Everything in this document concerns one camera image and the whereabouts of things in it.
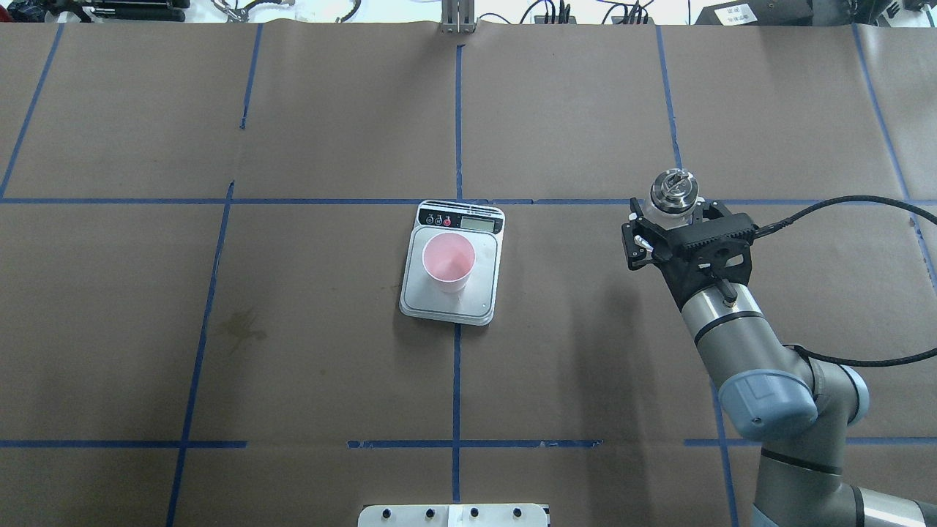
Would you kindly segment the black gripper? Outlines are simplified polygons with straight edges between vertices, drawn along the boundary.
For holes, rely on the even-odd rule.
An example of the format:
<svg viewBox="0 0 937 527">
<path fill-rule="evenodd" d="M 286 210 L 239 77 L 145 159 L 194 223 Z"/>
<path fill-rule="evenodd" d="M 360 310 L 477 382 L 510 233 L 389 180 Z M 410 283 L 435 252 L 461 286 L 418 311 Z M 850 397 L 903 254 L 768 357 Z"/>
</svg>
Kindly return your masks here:
<svg viewBox="0 0 937 527">
<path fill-rule="evenodd" d="M 703 199 L 695 204 L 692 224 L 665 231 L 643 213 L 639 199 L 630 198 L 629 207 L 641 217 L 643 239 L 653 247 L 653 262 L 679 310 L 723 281 L 749 283 L 755 226 L 748 214 L 732 214 L 720 201 Z"/>
</svg>

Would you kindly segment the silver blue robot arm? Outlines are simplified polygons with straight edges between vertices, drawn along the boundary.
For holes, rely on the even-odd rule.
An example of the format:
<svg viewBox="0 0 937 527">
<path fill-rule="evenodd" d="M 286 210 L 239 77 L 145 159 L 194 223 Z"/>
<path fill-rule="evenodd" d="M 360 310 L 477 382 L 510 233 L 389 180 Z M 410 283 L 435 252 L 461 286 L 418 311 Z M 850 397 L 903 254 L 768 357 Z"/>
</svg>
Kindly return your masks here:
<svg viewBox="0 0 937 527">
<path fill-rule="evenodd" d="M 922 208 L 873 195 L 819 201 L 764 227 L 720 201 L 632 198 L 621 227 L 628 267 L 660 271 L 720 405 L 739 435 L 760 444 L 753 526 L 935 524 L 934 504 L 853 486 L 841 476 L 847 430 L 870 407 L 869 387 L 857 368 L 907 365 L 935 351 L 857 361 L 784 345 L 747 286 L 757 238 L 821 208 L 857 201 L 935 221 Z"/>
</svg>

